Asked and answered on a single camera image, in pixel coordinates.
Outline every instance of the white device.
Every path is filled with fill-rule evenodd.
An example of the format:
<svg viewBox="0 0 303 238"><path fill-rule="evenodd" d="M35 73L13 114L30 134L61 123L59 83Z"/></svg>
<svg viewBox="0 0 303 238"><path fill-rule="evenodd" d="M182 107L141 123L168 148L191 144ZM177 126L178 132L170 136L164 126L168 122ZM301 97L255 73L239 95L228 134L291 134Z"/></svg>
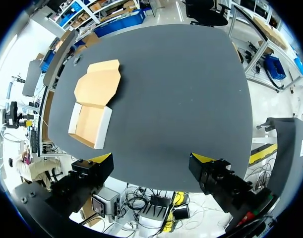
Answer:
<svg viewBox="0 0 303 238"><path fill-rule="evenodd" d="M148 238L155 235L166 218L167 208L147 205L139 214L139 236Z"/></svg>
<svg viewBox="0 0 303 238"><path fill-rule="evenodd" d="M102 217L107 216L113 222L119 208L120 194L107 187L92 196L92 209Z"/></svg>

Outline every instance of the gray table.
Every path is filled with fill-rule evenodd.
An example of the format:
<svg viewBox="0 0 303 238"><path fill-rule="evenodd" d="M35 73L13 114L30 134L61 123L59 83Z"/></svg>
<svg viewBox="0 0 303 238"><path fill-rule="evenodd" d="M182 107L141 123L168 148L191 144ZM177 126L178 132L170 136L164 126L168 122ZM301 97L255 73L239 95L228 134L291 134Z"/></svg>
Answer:
<svg viewBox="0 0 303 238"><path fill-rule="evenodd" d="M244 177L251 149L252 111L247 80L226 33L191 25L125 32L82 51L61 74L49 120L49 137L83 159L112 152L111 174L163 190L200 191L188 170L191 152L224 158ZM74 88L89 64L118 59L121 81L105 146L94 150L67 133Z"/></svg>

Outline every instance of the office chair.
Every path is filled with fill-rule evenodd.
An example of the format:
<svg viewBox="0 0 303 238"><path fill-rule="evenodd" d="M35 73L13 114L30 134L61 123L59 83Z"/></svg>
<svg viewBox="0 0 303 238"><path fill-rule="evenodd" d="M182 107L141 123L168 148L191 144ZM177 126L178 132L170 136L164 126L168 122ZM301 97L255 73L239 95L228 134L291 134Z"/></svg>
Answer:
<svg viewBox="0 0 303 238"><path fill-rule="evenodd" d="M220 4L222 7L221 12L215 12L211 10L214 6L213 0L186 0L183 1L186 6L186 16L193 18L196 21L192 21L191 25L201 26L225 26L228 21L224 17L225 10L231 10L229 7Z"/></svg>

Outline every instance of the white shirt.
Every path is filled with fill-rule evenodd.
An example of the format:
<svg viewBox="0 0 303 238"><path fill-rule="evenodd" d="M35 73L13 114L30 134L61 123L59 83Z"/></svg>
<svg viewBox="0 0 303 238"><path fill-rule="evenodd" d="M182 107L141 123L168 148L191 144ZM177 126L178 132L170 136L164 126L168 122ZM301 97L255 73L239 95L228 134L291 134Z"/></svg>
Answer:
<svg viewBox="0 0 303 238"><path fill-rule="evenodd" d="M24 177L26 180L32 181L29 166L25 162L23 162L21 155L19 155L16 159L14 159L12 164L13 167L16 169L16 171L22 177Z"/></svg>

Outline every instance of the yellow tape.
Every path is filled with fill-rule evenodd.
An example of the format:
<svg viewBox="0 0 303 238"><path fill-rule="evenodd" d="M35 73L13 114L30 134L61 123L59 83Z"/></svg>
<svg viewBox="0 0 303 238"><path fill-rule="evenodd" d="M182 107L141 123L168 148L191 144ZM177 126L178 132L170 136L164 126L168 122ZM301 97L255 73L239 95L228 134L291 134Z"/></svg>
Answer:
<svg viewBox="0 0 303 238"><path fill-rule="evenodd" d="M95 158L92 158L92 159L89 159L93 162L96 162L96 163L101 163L103 162L104 160L106 160L107 157L109 157L111 155L111 153L108 153L106 155L101 155L101 156L98 156L98 157L95 157Z"/></svg>
<svg viewBox="0 0 303 238"><path fill-rule="evenodd" d="M32 123L31 120L27 120L27 121L26 121L26 126L27 126L27 127L32 126L32 124L33 124L33 123Z"/></svg>
<svg viewBox="0 0 303 238"><path fill-rule="evenodd" d="M163 229L163 232L172 232L173 227L175 225L174 218L173 218L173 212L170 212L166 221L166 225Z"/></svg>
<svg viewBox="0 0 303 238"><path fill-rule="evenodd" d="M174 206L180 206L184 201L184 192L176 192L176 196L173 200Z"/></svg>
<svg viewBox="0 0 303 238"><path fill-rule="evenodd" d="M258 160L264 159L267 155L274 153L274 151L277 150L277 148L278 148L278 144L273 144L268 148L259 151L256 154L251 155L251 157L249 158L249 164L253 164Z"/></svg>
<svg viewBox="0 0 303 238"><path fill-rule="evenodd" d="M194 155L201 163L207 163L207 162L215 160L215 159L205 157L203 155L198 155L198 154L195 154L195 153L192 153L192 155Z"/></svg>

